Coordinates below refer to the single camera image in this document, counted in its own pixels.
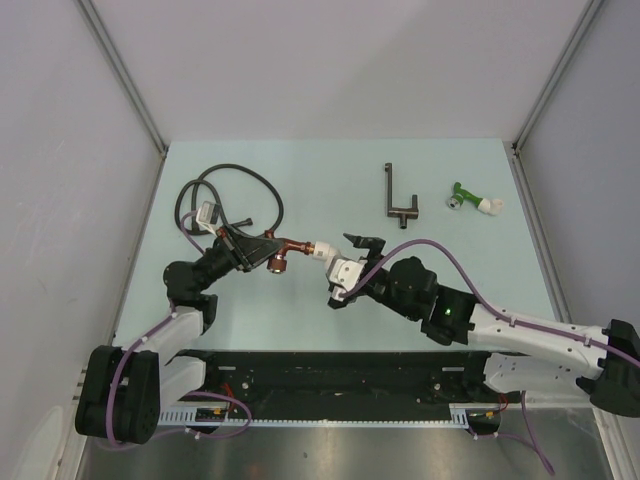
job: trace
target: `wire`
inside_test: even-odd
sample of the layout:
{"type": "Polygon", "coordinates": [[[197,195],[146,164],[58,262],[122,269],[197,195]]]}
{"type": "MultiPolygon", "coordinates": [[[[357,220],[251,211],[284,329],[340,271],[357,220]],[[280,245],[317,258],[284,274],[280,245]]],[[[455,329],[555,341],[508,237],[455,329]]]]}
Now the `wire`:
{"type": "MultiPolygon", "coordinates": [[[[218,393],[211,393],[211,392],[189,392],[185,395],[189,396],[189,397],[208,397],[208,398],[214,398],[216,400],[224,400],[226,402],[235,404],[237,406],[239,406],[240,408],[242,408],[244,410],[244,412],[247,414],[247,420],[245,421],[245,423],[238,427],[236,430],[233,430],[232,432],[229,433],[222,433],[222,434],[211,434],[211,433],[204,433],[204,432],[199,432],[198,430],[193,430],[191,428],[185,427],[185,428],[171,428],[168,430],[163,430],[159,433],[154,434],[149,441],[151,440],[157,440],[159,438],[162,437],[166,437],[168,435],[173,435],[176,433],[191,433],[194,435],[194,437],[196,437],[196,440],[199,439],[200,437],[205,437],[205,438],[209,438],[209,439],[225,439],[225,438],[231,438],[231,437],[236,437],[238,435],[240,435],[241,433],[244,433],[249,426],[251,425],[251,423],[253,422],[253,416],[251,415],[251,410],[249,410],[249,407],[241,402],[240,400],[238,400],[237,398],[233,398],[233,397],[228,397],[226,395],[220,395],[218,393]]],[[[128,451],[128,450],[133,450],[135,448],[141,447],[142,445],[138,445],[136,443],[130,443],[130,444],[126,444],[126,443],[117,443],[116,446],[111,446],[109,444],[104,444],[101,441],[97,441],[96,445],[102,449],[102,450],[106,450],[108,452],[124,452],[124,451],[128,451]]]]}
{"type": "Polygon", "coordinates": [[[533,427],[529,423],[529,415],[527,414],[527,392],[522,392],[522,399],[520,400],[520,406],[522,408],[522,417],[524,418],[524,423],[527,426],[527,431],[529,432],[529,437],[531,437],[531,442],[533,443],[533,448],[540,457],[540,461],[544,465],[544,468],[547,469],[549,475],[555,475],[556,472],[551,465],[549,459],[542,453],[542,449],[540,448],[540,444],[538,443],[538,438],[536,436],[536,432],[533,430],[533,427]]]}
{"type": "Polygon", "coordinates": [[[182,231],[182,233],[184,234],[184,236],[186,237],[187,240],[189,240],[189,243],[191,243],[191,245],[193,245],[194,247],[196,247],[196,249],[204,255],[204,249],[198,245],[198,243],[193,239],[193,237],[189,234],[189,232],[187,231],[187,227],[185,226],[184,222],[187,220],[187,218],[189,217],[195,217],[197,215],[197,211],[193,211],[193,212],[189,212],[189,213],[185,213],[182,218],[180,219],[180,230],[182,231]]]}
{"type": "MultiPolygon", "coordinates": [[[[116,367],[116,371],[113,374],[113,379],[111,380],[111,386],[109,387],[109,395],[107,397],[107,412],[106,412],[106,416],[105,416],[105,422],[106,422],[105,426],[106,426],[106,431],[107,431],[107,439],[109,440],[109,444],[111,444],[111,447],[113,449],[120,449],[122,447],[122,444],[120,442],[118,442],[118,440],[116,439],[115,434],[114,434],[114,430],[113,430],[113,423],[114,423],[113,422],[113,409],[114,409],[114,404],[115,404],[115,399],[116,399],[116,392],[118,390],[118,386],[120,385],[120,381],[122,379],[122,372],[124,371],[124,367],[126,366],[126,364],[127,364],[128,360],[129,360],[129,358],[131,357],[131,355],[133,355],[133,353],[135,352],[135,350],[138,347],[140,347],[142,344],[146,343],[149,338],[151,338],[153,335],[158,333],[162,328],[164,328],[166,325],[168,325],[169,322],[171,322],[171,320],[173,320],[175,317],[176,317],[175,307],[173,306],[173,304],[170,304],[170,313],[169,313],[169,315],[164,320],[162,320],[159,324],[157,324],[155,327],[153,327],[151,330],[149,330],[147,333],[145,333],[140,338],[138,338],[135,342],[133,342],[133,344],[127,349],[127,351],[124,353],[124,355],[120,359],[120,362],[118,362],[118,366],[116,367]]],[[[249,425],[251,424],[251,421],[252,421],[251,411],[249,410],[249,407],[247,407],[240,400],[237,400],[237,399],[232,398],[230,396],[220,395],[218,393],[210,393],[210,392],[191,392],[188,395],[200,396],[200,397],[210,397],[210,398],[215,398],[215,399],[218,399],[218,400],[224,400],[224,401],[227,401],[227,402],[231,402],[231,403],[234,403],[234,404],[238,405],[247,414],[247,422],[242,427],[238,428],[237,430],[234,430],[231,433],[221,434],[221,435],[211,435],[211,434],[204,434],[204,433],[199,432],[200,435],[205,436],[207,438],[230,438],[230,437],[235,437],[236,435],[240,435],[247,428],[249,428],[249,425]]]]}
{"type": "MultiPolygon", "coordinates": [[[[244,172],[252,176],[256,180],[258,180],[259,182],[261,182],[265,187],[269,189],[269,191],[273,194],[278,204],[278,217],[276,218],[276,221],[274,222],[274,224],[268,229],[270,231],[275,231],[280,226],[280,224],[282,223],[282,219],[284,218],[284,203],[282,202],[282,197],[280,197],[278,190],[276,190],[276,188],[262,175],[254,172],[250,168],[243,167],[242,165],[237,165],[235,163],[221,163],[219,165],[214,165],[213,167],[209,167],[204,172],[202,172],[197,179],[190,180],[184,185],[184,187],[182,187],[182,190],[180,190],[180,193],[178,194],[178,199],[176,200],[176,205],[173,212],[174,221],[178,226],[178,228],[180,228],[180,225],[181,225],[180,207],[182,206],[182,200],[184,199],[184,196],[186,195],[189,188],[193,187],[193,190],[191,192],[191,210],[192,211],[196,210],[197,201],[198,201],[198,198],[197,198],[198,188],[200,187],[200,185],[209,189],[216,203],[219,205],[220,219],[222,221],[222,224],[225,227],[229,227],[230,224],[229,224],[229,221],[227,220],[227,216],[225,214],[224,208],[222,207],[222,200],[220,199],[220,194],[218,193],[218,190],[216,190],[216,188],[211,183],[205,180],[206,176],[209,175],[210,173],[213,173],[216,170],[222,170],[222,169],[239,170],[241,172],[244,172]]],[[[194,235],[194,236],[207,235],[210,233],[205,230],[200,230],[200,228],[198,228],[198,225],[196,224],[195,221],[192,221],[191,227],[192,228],[190,230],[185,228],[185,230],[187,231],[187,233],[189,233],[189,235],[194,235]]]]}
{"type": "Polygon", "coordinates": [[[547,471],[547,473],[549,473],[549,475],[551,475],[551,476],[555,476],[556,471],[553,468],[553,465],[551,464],[551,461],[549,461],[547,456],[542,452],[542,449],[540,448],[540,444],[538,443],[538,439],[536,437],[535,431],[533,430],[533,427],[529,423],[529,416],[527,414],[527,405],[526,405],[526,400],[525,400],[526,395],[527,395],[527,392],[523,391],[522,392],[522,400],[521,400],[522,416],[524,418],[524,423],[527,426],[527,431],[529,432],[529,437],[531,438],[531,442],[529,442],[524,437],[521,437],[520,435],[516,435],[516,434],[513,434],[513,433],[496,432],[496,433],[488,434],[488,435],[478,435],[473,430],[473,427],[471,427],[471,425],[469,425],[469,430],[468,431],[469,431],[469,433],[471,435],[473,435],[473,439],[474,440],[494,440],[494,439],[497,439],[497,438],[504,438],[504,439],[507,439],[507,440],[515,440],[516,442],[519,442],[519,443],[523,444],[524,446],[526,446],[526,447],[530,448],[531,450],[533,450],[536,453],[536,455],[538,455],[538,458],[540,458],[540,462],[542,462],[542,465],[544,466],[544,468],[547,471]]]}
{"type": "Polygon", "coordinates": [[[500,405],[500,410],[498,410],[498,413],[504,412],[509,406],[509,399],[504,393],[500,394],[500,403],[501,405],[500,405]]]}
{"type": "Polygon", "coordinates": [[[393,258],[395,255],[397,255],[401,251],[409,247],[412,247],[414,245],[429,245],[440,250],[449,259],[449,261],[453,264],[453,266],[456,267],[456,270],[458,270],[458,273],[460,274],[464,282],[467,284],[471,292],[476,296],[478,301],[482,304],[482,306],[489,313],[494,315],[496,318],[502,320],[503,322],[507,322],[509,324],[513,322],[514,326],[521,326],[521,327],[529,328],[531,330],[537,330],[539,332],[545,332],[545,333],[550,333],[552,335],[557,335],[559,337],[569,338],[571,340],[584,343],[585,345],[593,345],[594,347],[601,348],[603,350],[606,350],[609,353],[617,355],[618,357],[631,363],[636,368],[640,368],[640,360],[635,359],[631,355],[623,352],[618,348],[612,347],[611,345],[607,345],[597,340],[591,340],[590,338],[584,335],[579,335],[577,333],[564,332],[562,330],[558,330],[552,327],[547,327],[544,325],[537,325],[535,323],[527,322],[525,320],[520,320],[515,318],[512,319],[511,317],[505,315],[504,313],[499,312],[497,309],[493,308],[489,304],[489,302],[487,302],[485,298],[480,294],[475,284],[469,278],[469,275],[467,275],[467,273],[462,268],[462,265],[460,265],[460,262],[458,262],[458,260],[453,256],[453,254],[449,250],[447,250],[442,244],[435,242],[433,240],[428,240],[426,238],[410,240],[408,242],[398,245],[396,248],[391,250],[382,260],[376,263],[374,267],[371,270],[369,270],[369,272],[364,277],[362,277],[362,279],[356,284],[355,287],[353,287],[348,292],[344,292],[342,294],[342,298],[349,298],[352,295],[355,295],[356,293],[358,293],[358,291],[367,284],[367,282],[378,272],[378,270],[380,270],[383,267],[385,263],[387,263],[389,260],[391,260],[391,258],[393,258]]]}

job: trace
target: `gray wall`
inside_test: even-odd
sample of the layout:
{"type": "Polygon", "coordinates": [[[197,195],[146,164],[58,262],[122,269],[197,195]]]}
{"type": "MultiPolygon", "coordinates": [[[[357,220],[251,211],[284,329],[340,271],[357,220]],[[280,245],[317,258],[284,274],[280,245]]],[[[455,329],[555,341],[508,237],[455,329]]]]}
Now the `gray wall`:
{"type": "Polygon", "coordinates": [[[522,152],[573,321],[638,330],[639,24],[637,0],[605,5],[522,152]]]}
{"type": "MultiPolygon", "coordinates": [[[[69,0],[3,2],[0,112],[0,478],[9,479],[29,446],[46,451],[64,435],[80,370],[113,324],[160,161],[69,0]],[[54,421],[38,437],[47,412],[54,421]]],[[[22,478],[39,470],[24,465],[22,478]]]]}

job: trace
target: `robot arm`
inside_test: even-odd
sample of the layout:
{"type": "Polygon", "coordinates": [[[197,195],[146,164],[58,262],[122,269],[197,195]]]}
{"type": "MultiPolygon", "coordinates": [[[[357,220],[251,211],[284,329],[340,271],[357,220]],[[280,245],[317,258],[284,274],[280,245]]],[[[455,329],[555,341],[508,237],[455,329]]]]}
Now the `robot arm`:
{"type": "Polygon", "coordinates": [[[639,370],[626,360],[595,348],[600,342],[637,360],[640,340],[628,323],[613,320],[602,330],[500,309],[500,315],[517,319],[520,325],[515,320],[505,323],[478,296],[439,285],[436,274],[425,269],[416,257],[399,260],[388,270],[380,268],[385,259],[382,239],[345,235],[354,247],[368,249],[366,257],[352,260],[323,242],[274,238],[273,232],[252,237],[233,225],[216,229],[211,222],[215,209],[204,207],[198,212],[197,221],[215,233],[212,247],[199,260],[173,262],[164,271],[167,296],[175,309],[172,320],[168,317],[132,352],[126,349],[125,353],[118,346],[94,350],[76,414],[78,433],[106,438],[107,419],[111,417],[115,439],[145,443],[155,431],[160,412],[204,383],[202,360],[175,356],[215,320],[217,296],[202,292],[234,269],[249,272],[267,262],[269,271],[282,273],[289,251],[324,262],[331,308],[344,308],[358,297],[368,296],[408,320],[421,322],[421,332],[440,344],[509,352],[480,355],[480,366],[474,360],[473,368],[468,369],[473,384],[501,393],[577,392],[587,394],[593,405],[606,411],[640,417],[639,370]],[[523,321],[536,328],[522,327],[523,321]],[[552,330],[588,340],[562,338],[550,333],[552,330]],[[122,360],[124,355],[129,355],[126,362],[122,360]],[[120,364],[124,369],[116,379],[120,364]],[[110,415],[108,399],[113,385],[116,393],[110,415]]]}
{"type": "Polygon", "coordinates": [[[356,261],[335,249],[323,248],[334,252],[325,260],[331,308],[344,308],[357,297],[368,296],[408,320],[421,322],[421,332],[442,345],[491,346],[496,351],[526,355],[495,353],[487,359],[483,382],[496,392],[581,393],[608,412],[640,416],[638,368],[596,348],[598,344],[608,345],[636,360],[640,358],[640,339],[630,324],[612,320],[607,329],[566,325],[492,306],[511,319],[507,323],[476,295],[439,285],[436,274],[425,269],[416,257],[399,260],[389,270],[378,269],[355,294],[350,294],[384,258],[381,252],[385,242],[373,237],[345,237],[354,247],[368,249],[369,253],[356,261]]]}

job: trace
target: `white wall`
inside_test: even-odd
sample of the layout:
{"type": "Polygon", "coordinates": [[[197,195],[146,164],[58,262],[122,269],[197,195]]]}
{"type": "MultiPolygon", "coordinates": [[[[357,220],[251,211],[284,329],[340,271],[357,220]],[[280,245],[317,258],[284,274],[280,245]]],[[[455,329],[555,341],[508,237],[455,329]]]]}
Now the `white wall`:
{"type": "Polygon", "coordinates": [[[523,150],[573,320],[638,331],[639,24],[637,0],[606,4],[523,150]]]}
{"type": "Polygon", "coordinates": [[[587,0],[96,0],[172,140],[513,140],[587,0]]]}
{"type": "Polygon", "coordinates": [[[0,112],[8,479],[36,425],[70,404],[89,353],[106,340],[160,161],[70,0],[3,2],[0,112]]]}

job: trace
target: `white plastic part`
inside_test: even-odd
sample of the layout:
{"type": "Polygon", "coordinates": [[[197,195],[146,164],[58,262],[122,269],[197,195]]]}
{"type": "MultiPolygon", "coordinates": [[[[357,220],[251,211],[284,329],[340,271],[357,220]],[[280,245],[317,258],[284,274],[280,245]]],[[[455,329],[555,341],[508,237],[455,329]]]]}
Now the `white plastic part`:
{"type": "Polygon", "coordinates": [[[494,353],[484,367],[485,385],[501,393],[526,390],[586,397],[577,385],[581,375],[565,365],[535,357],[494,353]]]}
{"type": "Polygon", "coordinates": [[[320,260],[321,262],[325,262],[339,255],[340,250],[338,250],[337,248],[332,247],[326,242],[316,242],[313,246],[313,254],[311,255],[311,257],[316,260],[320,260]]]}
{"type": "Polygon", "coordinates": [[[488,215],[496,216],[502,212],[502,207],[504,206],[504,201],[499,198],[495,198],[493,200],[489,200],[488,198],[483,198],[478,205],[478,210],[482,213],[486,213],[488,215]]]}
{"type": "MultiPolygon", "coordinates": [[[[501,311],[511,318],[581,336],[587,335],[593,340],[608,343],[608,338],[602,333],[602,327],[568,325],[540,320],[506,310],[501,311]]],[[[508,351],[524,353],[549,362],[555,365],[555,368],[559,366],[570,368],[576,376],[590,379],[595,379],[602,373],[602,368],[598,366],[598,360],[605,358],[606,352],[599,348],[588,347],[582,342],[531,328],[512,327],[507,322],[496,319],[482,305],[476,305],[470,323],[474,325],[474,329],[469,331],[469,345],[471,346],[479,345],[486,348],[487,345],[492,345],[508,351]]]]}
{"type": "Polygon", "coordinates": [[[196,212],[196,223],[205,230],[216,233],[215,223],[213,222],[213,212],[215,205],[211,202],[202,202],[200,208],[196,212]]]}
{"type": "Polygon", "coordinates": [[[325,266],[327,280],[334,285],[331,290],[331,298],[343,301],[342,294],[356,286],[364,264],[348,258],[333,257],[333,260],[325,263],[325,266]]]}
{"type": "Polygon", "coordinates": [[[177,307],[176,313],[171,322],[136,349],[136,352],[156,352],[160,367],[202,335],[204,330],[202,312],[191,307],[177,307]]]}
{"type": "Polygon", "coordinates": [[[204,383],[206,364],[193,357],[176,357],[160,369],[160,411],[173,406],[185,394],[204,383]]]}

